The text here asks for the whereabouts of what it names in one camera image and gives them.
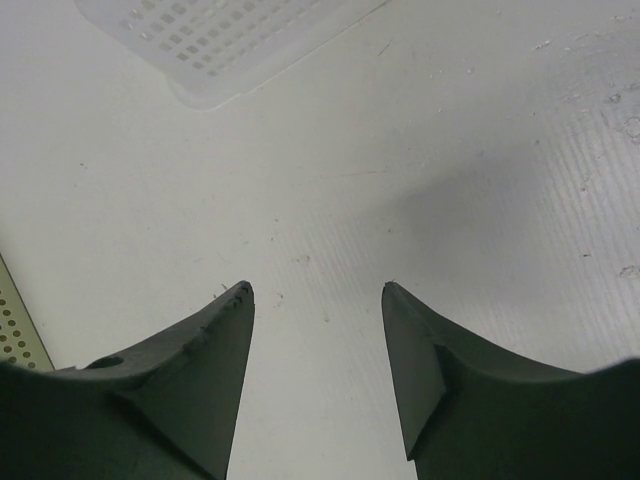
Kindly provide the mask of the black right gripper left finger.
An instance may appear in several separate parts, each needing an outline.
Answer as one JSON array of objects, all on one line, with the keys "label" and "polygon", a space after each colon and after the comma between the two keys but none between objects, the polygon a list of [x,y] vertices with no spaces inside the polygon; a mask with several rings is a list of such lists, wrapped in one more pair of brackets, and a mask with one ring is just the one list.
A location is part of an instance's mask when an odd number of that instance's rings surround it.
[{"label": "black right gripper left finger", "polygon": [[241,281],[82,369],[1,365],[5,479],[223,479],[255,318]]}]

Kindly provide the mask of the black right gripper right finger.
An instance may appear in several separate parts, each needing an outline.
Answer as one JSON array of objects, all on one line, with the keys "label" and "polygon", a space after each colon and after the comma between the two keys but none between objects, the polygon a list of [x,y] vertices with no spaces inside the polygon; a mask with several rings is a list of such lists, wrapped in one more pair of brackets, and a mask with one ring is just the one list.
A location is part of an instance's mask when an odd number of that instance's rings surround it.
[{"label": "black right gripper right finger", "polygon": [[421,479],[635,479],[639,362],[590,373],[502,348],[397,283],[382,316],[407,458]]}]

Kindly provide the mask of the white perforated basket top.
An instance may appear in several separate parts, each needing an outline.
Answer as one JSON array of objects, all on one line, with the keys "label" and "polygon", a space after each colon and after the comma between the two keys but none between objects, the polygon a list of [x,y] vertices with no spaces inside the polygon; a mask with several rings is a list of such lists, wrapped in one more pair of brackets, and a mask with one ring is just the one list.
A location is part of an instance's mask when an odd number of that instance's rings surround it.
[{"label": "white perforated basket top", "polygon": [[79,1],[94,26],[195,109],[248,93],[381,7],[379,1]]}]

